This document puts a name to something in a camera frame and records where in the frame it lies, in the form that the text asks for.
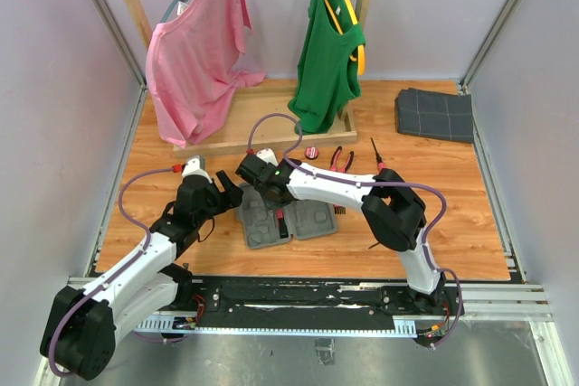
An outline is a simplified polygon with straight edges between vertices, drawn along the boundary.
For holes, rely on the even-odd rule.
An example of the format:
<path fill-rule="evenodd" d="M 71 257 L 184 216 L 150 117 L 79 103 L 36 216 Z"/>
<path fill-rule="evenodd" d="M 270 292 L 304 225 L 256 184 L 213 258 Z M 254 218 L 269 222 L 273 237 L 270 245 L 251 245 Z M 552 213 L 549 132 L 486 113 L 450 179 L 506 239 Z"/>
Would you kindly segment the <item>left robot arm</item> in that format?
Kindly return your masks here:
<path fill-rule="evenodd" d="M 143 228 L 126 257 L 84 287 L 65 286 L 55 295 L 40 344 L 55 376 L 94 379 L 139 323 L 161 307 L 192 303 L 192 275 L 176 260 L 200 240 L 207 222 L 242 202 L 242 189 L 225 172 L 216 175 L 184 168 L 175 200 Z"/>

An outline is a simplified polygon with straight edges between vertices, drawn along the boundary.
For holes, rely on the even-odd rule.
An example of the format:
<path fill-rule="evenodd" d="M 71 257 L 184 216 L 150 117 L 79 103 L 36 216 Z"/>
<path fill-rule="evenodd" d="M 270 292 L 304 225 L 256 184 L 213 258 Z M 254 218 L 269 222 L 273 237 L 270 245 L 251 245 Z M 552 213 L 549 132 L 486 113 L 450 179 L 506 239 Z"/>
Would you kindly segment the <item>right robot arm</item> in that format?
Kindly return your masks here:
<path fill-rule="evenodd" d="M 396 252 L 402 262 L 412 307 L 429 314 L 441 305 L 446 278 L 427 243 L 434 223 L 427 222 L 426 205 L 415 192 L 436 190 L 407 183 L 392 169 L 378 174 L 342 174 L 294 159 L 275 165 L 256 154 L 246 155 L 236 174 L 268 204 L 285 206 L 311 200 L 361 212 L 375 242 Z"/>

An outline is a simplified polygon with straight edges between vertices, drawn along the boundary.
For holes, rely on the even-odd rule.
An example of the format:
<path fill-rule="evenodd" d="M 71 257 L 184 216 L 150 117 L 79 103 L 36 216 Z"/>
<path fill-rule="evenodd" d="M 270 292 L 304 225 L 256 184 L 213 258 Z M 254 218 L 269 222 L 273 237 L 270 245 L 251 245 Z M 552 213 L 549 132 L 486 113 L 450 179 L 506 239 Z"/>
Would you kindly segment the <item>grey plastic tool case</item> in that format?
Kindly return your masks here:
<path fill-rule="evenodd" d="M 310 240 L 337 232 L 338 226 L 332 204 L 313 200 L 292 202 L 281 209 L 289 230 L 289 238 L 281 239 L 276 211 L 266 205 L 252 186 L 243 189 L 242 204 L 236 218 L 242 224 L 243 237 L 249 249 L 263 249 L 292 240 Z"/>

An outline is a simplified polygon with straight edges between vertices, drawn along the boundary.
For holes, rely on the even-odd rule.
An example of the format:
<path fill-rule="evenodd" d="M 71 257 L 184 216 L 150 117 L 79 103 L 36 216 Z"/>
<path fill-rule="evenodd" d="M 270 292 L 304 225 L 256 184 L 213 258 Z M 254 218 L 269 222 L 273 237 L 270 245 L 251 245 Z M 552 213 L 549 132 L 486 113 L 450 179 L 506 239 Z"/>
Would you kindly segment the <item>pink black utility knife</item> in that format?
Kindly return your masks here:
<path fill-rule="evenodd" d="M 276 218 L 281 239 L 288 239 L 290 237 L 284 212 L 281 208 L 276 211 Z"/>

